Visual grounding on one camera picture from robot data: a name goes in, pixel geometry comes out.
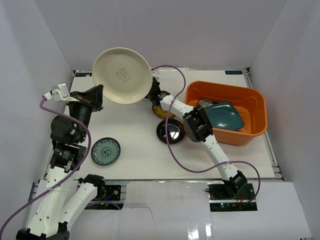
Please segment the yellow patterned small plate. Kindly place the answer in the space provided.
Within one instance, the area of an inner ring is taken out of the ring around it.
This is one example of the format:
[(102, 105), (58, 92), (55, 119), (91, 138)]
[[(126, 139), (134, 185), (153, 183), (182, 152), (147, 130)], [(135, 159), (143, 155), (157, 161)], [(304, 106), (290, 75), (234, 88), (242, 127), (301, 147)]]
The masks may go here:
[(163, 110), (160, 106), (155, 105), (152, 105), (152, 112), (161, 119), (165, 119), (168, 115), (167, 110)]

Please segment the cream round plate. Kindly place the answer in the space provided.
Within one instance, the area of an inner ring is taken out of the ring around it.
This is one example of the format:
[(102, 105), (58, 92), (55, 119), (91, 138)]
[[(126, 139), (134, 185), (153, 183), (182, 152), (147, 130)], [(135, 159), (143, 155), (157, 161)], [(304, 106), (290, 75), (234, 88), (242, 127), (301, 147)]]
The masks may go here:
[(103, 96), (117, 104), (134, 104), (144, 99), (152, 86), (149, 63), (138, 52), (115, 47), (102, 52), (94, 61), (92, 73)]

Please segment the black glossy round plate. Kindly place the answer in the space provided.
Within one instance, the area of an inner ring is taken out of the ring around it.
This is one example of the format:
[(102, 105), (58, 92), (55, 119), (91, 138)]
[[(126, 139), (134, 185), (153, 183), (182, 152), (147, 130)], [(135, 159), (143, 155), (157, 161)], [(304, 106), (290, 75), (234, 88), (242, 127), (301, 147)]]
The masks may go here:
[(186, 132), (184, 130), (183, 124), (179, 120), (169, 118), (167, 122), (167, 131), (165, 127), (166, 120), (164, 119), (158, 124), (156, 128), (156, 135), (161, 142), (165, 144), (167, 143), (167, 135), (170, 145), (178, 144), (184, 139)]

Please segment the black floral square plate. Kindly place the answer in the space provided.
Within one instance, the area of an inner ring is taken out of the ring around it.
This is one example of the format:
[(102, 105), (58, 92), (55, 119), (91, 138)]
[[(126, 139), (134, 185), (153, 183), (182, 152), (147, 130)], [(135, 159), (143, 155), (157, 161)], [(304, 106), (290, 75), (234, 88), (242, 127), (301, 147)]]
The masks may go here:
[(202, 108), (208, 108), (208, 107), (214, 105), (214, 103), (209, 99), (203, 98), (198, 101), (198, 105), (201, 106)]

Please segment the teal square plate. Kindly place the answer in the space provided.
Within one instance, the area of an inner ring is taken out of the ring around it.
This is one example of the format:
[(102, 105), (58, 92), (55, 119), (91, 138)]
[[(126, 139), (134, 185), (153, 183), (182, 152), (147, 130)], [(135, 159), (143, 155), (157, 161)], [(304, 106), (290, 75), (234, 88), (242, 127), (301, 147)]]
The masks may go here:
[(238, 131), (245, 125), (240, 114), (230, 102), (207, 106), (204, 111), (215, 129)]

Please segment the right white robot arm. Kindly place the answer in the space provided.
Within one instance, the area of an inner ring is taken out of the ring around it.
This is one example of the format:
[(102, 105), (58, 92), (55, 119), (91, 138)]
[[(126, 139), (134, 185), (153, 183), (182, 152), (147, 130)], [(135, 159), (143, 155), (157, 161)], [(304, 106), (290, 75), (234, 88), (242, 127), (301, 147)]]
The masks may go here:
[(192, 170), (183, 166), (174, 155), (169, 143), (169, 136), (166, 135), (165, 143), (174, 161), (182, 169), (195, 174), (218, 169), (220, 177), (226, 185), (226, 195), (233, 200), (242, 196), (248, 180), (222, 150), (214, 135), (213, 126), (205, 109), (201, 106), (193, 107), (187, 105), (177, 100), (176, 96), (172, 96), (169, 92), (161, 90), (160, 83), (155, 77), (152, 78), (151, 89), (146, 97), (153, 105), (161, 107), (163, 110), (169, 111), (169, 113), (180, 118), (183, 121), (184, 129), (189, 139), (202, 147), (214, 165), (204, 170)]

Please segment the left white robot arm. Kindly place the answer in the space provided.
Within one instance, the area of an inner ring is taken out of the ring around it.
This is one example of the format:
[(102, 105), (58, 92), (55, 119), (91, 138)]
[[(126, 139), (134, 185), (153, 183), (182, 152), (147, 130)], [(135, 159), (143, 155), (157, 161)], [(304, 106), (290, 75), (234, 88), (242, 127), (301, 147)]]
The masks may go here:
[(79, 215), (91, 200), (105, 196), (103, 177), (89, 174), (79, 180), (80, 188), (66, 200), (77, 171), (87, 158), (92, 143), (88, 126), (93, 112), (103, 109), (103, 85), (84, 92), (69, 92), (59, 84), (43, 95), (42, 102), (65, 103), (69, 114), (57, 113), (50, 124), (53, 153), (49, 162), (45, 191), (35, 199), (39, 205), (33, 218), (17, 232), (18, 240), (67, 240)]

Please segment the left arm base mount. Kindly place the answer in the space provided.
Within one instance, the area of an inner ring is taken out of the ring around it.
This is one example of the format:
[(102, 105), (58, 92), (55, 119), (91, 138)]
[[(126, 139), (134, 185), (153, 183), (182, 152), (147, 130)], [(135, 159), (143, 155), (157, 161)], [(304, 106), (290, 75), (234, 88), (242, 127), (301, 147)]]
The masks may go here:
[(85, 210), (121, 210), (121, 185), (104, 185), (98, 187), (97, 196), (90, 201)]

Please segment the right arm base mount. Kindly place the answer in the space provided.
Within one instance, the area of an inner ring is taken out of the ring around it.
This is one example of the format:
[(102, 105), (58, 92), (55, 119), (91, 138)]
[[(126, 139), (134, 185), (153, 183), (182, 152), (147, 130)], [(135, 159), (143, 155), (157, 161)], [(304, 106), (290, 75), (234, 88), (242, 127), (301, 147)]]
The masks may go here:
[(209, 196), (211, 212), (255, 212), (258, 210), (255, 200), (249, 202), (255, 195), (251, 183), (248, 183), (237, 194), (234, 194), (224, 184), (209, 184), (205, 192)]

